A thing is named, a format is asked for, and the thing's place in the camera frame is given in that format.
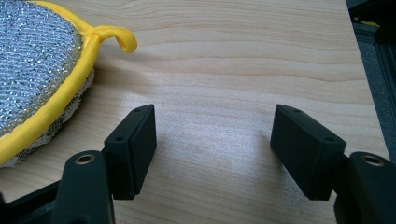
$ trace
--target light wood tabletop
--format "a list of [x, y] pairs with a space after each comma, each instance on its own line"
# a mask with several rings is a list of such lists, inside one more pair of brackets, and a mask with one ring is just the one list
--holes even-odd
[[334, 223], [335, 193], [308, 201], [269, 146], [276, 104], [339, 135], [347, 155], [388, 157], [345, 0], [53, 2], [133, 31], [138, 48], [102, 44], [74, 117], [0, 170], [7, 202], [59, 180], [147, 104], [158, 146], [141, 194], [115, 201], [117, 223]]

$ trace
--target silver mesh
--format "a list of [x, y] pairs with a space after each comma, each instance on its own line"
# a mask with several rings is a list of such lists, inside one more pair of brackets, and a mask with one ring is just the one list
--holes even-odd
[[0, 0], [0, 136], [30, 118], [76, 65], [82, 37], [34, 3]]

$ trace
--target metallic mesh scrubber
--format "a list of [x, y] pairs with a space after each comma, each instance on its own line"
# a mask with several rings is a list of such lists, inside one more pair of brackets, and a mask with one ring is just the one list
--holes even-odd
[[123, 28], [92, 27], [49, 2], [0, 2], [0, 167], [48, 143], [71, 117], [92, 83], [99, 44], [112, 36], [135, 50]]

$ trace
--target wooden table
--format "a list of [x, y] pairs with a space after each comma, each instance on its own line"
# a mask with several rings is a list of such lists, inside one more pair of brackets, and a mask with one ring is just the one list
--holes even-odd
[[133, 31], [136, 53], [103, 43], [95, 80], [46, 146], [0, 170], [12, 201], [100, 150], [135, 107], [155, 104], [158, 147], [118, 223], [334, 223], [335, 194], [310, 202], [269, 147], [276, 104], [388, 157], [345, 0], [54, 1], [93, 25]]

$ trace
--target yellow edging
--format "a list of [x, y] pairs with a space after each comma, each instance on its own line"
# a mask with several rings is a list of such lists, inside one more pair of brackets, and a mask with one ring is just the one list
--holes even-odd
[[64, 7], [50, 2], [32, 2], [54, 11], [72, 23], [80, 31], [84, 42], [75, 68], [59, 89], [32, 117], [16, 127], [11, 133], [0, 137], [0, 164], [29, 147], [48, 129], [51, 123], [61, 116], [91, 72], [101, 42], [115, 36], [125, 52], [133, 52], [137, 47], [134, 35], [124, 28], [107, 25], [93, 27]]

